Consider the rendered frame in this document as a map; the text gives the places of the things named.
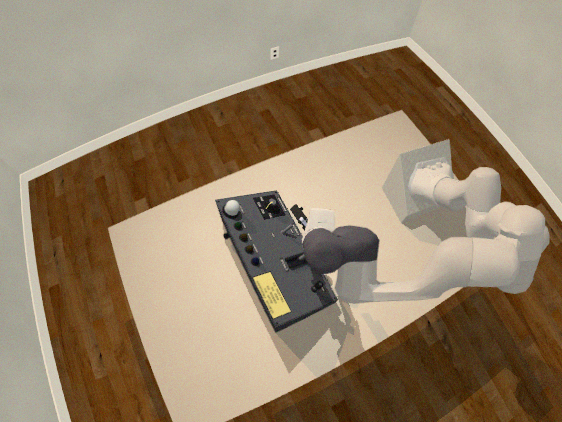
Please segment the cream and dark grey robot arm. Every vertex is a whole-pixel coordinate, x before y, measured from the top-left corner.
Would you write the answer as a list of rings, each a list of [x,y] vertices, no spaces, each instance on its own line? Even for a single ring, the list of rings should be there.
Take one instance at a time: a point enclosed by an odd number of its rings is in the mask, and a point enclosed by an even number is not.
[[[550,240],[544,215],[528,205],[500,203],[500,175],[494,169],[479,167],[467,180],[457,181],[447,164],[445,157],[416,163],[408,185],[410,195],[425,205],[425,201],[432,201],[431,205],[451,211],[466,206],[467,237],[441,242],[412,281],[377,281],[377,235],[359,226],[335,229],[333,210],[310,209],[302,237],[305,259],[319,273],[338,269],[334,289],[343,301],[434,299],[450,289],[467,286],[497,287],[517,294],[530,287],[541,252]]]

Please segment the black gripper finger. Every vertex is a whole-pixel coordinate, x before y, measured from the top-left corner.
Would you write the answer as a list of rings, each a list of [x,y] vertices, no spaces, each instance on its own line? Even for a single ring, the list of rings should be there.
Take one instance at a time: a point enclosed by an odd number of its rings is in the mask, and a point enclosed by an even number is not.
[[[306,218],[306,216],[302,212],[302,210],[303,210],[303,208],[298,207],[297,204],[295,204],[293,207],[290,208],[290,211],[293,213],[293,215],[297,219],[298,223],[302,224],[302,226],[303,226],[302,229],[305,231],[305,226],[307,225],[308,218]]]

